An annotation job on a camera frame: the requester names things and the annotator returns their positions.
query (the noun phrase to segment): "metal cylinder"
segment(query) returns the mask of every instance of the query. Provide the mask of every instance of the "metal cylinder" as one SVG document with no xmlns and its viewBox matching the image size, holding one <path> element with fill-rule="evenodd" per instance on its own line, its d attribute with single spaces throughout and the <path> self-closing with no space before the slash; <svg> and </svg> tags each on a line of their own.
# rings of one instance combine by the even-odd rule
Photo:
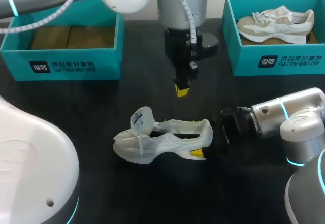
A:
<svg viewBox="0 0 325 224">
<path fill-rule="evenodd" d="M 196 27 L 206 19 L 207 0 L 186 0 Z M 162 25 L 172 29 L 189 29 L 188 18 L 180 0 L 158 0 L 158 15 Z"/>
<path fill-rule="evenodd" d="M 251 107 L 251 117 L 257 133 L 267 138 L 280 133 L 281 124 L 297 111 L 319 108 L 325 121 L 325 94 L 319 88 L 311 88 L 289 94 Z"/>
<path fill-rule="evenodd" d="M 325 149 L 325 127 L 314 111 L 296 113 L 280 127 L 287 160 L 296 171 Z"/>
<path fill-rule="evenodd" d="M 292 224 L 325 223 L 324 151 L 293 174 L 285 189 L 285 207 Z"/>
</svg>

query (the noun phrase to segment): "shoe tongue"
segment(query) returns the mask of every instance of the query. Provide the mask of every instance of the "shoe tongue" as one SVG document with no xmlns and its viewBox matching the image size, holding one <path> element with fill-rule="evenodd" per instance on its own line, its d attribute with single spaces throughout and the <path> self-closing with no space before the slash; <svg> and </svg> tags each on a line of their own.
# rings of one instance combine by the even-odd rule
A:
<svg viewBox="0 0 325 224">
<path fill-rule="evenodd" d="M 150 135 L 154 129 L 155 120 L 150 107 L 142 107 L 137 110 L 130 120 L 131 129 L 138 135 Z"/>
</svg>

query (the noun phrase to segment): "shoelace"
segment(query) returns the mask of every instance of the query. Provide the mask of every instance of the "shoelace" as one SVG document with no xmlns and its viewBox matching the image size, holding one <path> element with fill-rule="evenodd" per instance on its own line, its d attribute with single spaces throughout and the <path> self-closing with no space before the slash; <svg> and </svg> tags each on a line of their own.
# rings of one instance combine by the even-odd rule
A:
<svg viewBox="0 0 325 224">
<path fill-rule="evenodd" d="M 274 14 L 268 13 L 268 11 L 269 10 L 266 10 L 261 13 L 253 12 L 253 18 L 255 19 L 256 24 L 258 24 L 258 22 L 276 22 L 276 16 Z"/>
</svg>

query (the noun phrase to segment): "white sneaker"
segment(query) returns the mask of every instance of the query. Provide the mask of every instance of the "white sneaker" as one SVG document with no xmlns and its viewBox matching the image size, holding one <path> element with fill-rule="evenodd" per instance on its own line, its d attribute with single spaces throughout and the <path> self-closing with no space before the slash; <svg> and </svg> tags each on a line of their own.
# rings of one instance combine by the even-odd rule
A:
<svg viewBox="0 0 325 224">
<path fill-rule="evenodd" d="M 149 107 L 136 111 L 130 123 L 130 130 L 114 138 L 113 149 L 121 158 L 133 163 L 149 164 L 165 152 L 173 152 L 185 159 L 202 160 L 204 158 L 193 156 L 190 152 L 210 146 L 213 138 L 207 119 L 201 122 L 170 120 L 157 123 Z"/>
<path fill-rule="evenodd" d="M 255 12 L 253 16 L 239 19 L 239 33 L 249 40 L 261 43 L 279 38 L 292 44 L 306 44 L 306 37 L 314 26 L 314 12 L 292 12 L 282 6 L 277 9 Z"/>
</svg>

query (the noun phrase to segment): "black tabletop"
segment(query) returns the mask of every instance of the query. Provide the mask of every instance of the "black tabletop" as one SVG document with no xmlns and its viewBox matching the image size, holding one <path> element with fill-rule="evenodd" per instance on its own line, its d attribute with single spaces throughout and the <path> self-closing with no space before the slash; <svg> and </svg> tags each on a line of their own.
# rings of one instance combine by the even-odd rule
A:
<svg viewBox="0 0 325 224">
<path fill-rule="evenodd" d="M 129 129 L 142 106 L 152 108 L 156 121 L 202 120 L 226 106 L 325 89 L 324 75 L 233 77 L 221 20 L 207 20 L 201 30 L 219 37 L 219 53 L 198 63 L 200 74 L 184 98 L 176 96 L 158 21 L 126 23 L 120 81 L 15 82 L 0 58 L 1 96 L 58 126 L 76 147 L 80 223 L 289 224 L 290 173 L 279 138 L 235 144 L 228 155 L 216 152 L 206 161 L 165 153 L 149 165 L 126 162 L 112 149 L 112 138 Z"/>
</svg>

